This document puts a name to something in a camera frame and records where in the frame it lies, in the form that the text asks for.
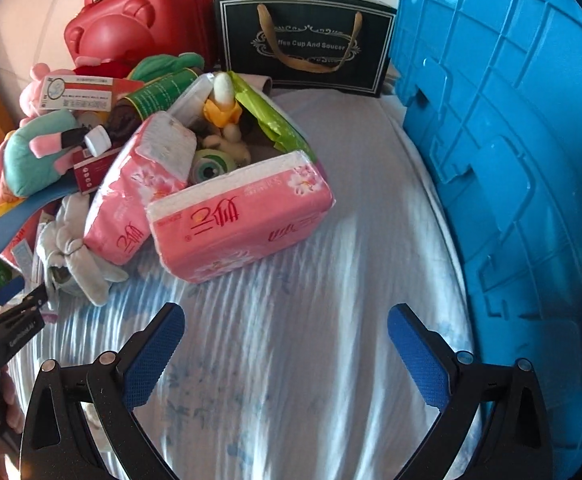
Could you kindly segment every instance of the flower print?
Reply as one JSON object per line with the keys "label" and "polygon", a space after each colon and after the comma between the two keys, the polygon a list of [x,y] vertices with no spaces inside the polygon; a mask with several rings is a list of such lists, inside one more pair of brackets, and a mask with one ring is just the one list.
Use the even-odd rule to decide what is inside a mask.
{"label": "flower print", "polygon": [[140,184],[138,192],[143,205],[167,196],[180,189],[175,179],[165,178],[163,175],[155,174],[150,168],[140,167],[138,171],[131,175],[131,180]]}
{"label": "flower print", "polygon": [[299,166],[293,168],[287,184],[293,188],[296,195],[302,196],[322,189],[323,182],[311,166]]}
{"label": "flower print", "polygon": [[244,267],[246,264],[250,264],[254,261],[254,259],[255,258],[249,254],[249,251],[238,251],[226,256],[221,256],[213,263],[196,269],[193,278],[197,282],[201,280],[210,280],[220,274]]}

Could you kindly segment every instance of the green plush toy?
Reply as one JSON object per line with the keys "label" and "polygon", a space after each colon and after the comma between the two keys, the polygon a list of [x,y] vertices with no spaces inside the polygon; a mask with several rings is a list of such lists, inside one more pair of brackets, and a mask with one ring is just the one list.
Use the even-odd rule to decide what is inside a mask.
{"label": "green plush toy", "polygon": [[157,56],[145,57],[127,76],[133,81],[143,81],[149,83],[174,72],[179,72],[185,68],[199,68],[204,70],[205,59],[200,54],[185,52],[180,56],[170,56],[169,54],[158,54]]}

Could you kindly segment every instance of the mattress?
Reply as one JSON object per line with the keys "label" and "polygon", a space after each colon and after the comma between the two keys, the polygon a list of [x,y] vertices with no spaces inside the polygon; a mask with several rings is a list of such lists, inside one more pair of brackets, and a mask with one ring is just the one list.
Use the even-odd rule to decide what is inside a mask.
{"label": "mattress", "polygon": [[[396,97],[302,90],[276,101],[337,199],[318,230],[202,285],[165,272],[149,241],[106,306],[63,296],[58,323],[11,364],[18,395],[26,404],[45,359],[92,362],[173,301],[184,338],[135,414],[181,480],[393,478],[438,412],[391,345],[388,311],[408,303],[453,349],[471,350],[458,258]],[[478,430],[476,421],[449,478]]]}

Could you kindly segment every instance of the plastic wrap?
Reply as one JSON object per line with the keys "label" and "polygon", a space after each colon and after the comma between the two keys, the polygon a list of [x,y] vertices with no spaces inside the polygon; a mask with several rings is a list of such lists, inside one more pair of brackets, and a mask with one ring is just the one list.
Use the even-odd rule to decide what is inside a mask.
{"label": "plastic wrap", "polygon": [[165,269],[201,283],[304,240],[333,203],[308,155],[292,152],[157,200],[147,216]]}
{"label": "plastic wrap", "polygon": [[149,237],[145,208],[187,186],[195,135],[167,112],[149,117],[118,153],[97,190],[84,243],[116,265],[127,263]]}

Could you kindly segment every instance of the white bottle cap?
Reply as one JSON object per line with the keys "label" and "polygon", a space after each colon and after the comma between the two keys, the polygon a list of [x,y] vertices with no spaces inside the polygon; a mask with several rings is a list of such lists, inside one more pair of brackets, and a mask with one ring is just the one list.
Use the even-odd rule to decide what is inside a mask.
{"label": "white bottle cap", "polygon": [[84,136],[84,143],[93,156],[100,156],[111,147],[107,130],[98,125]]}

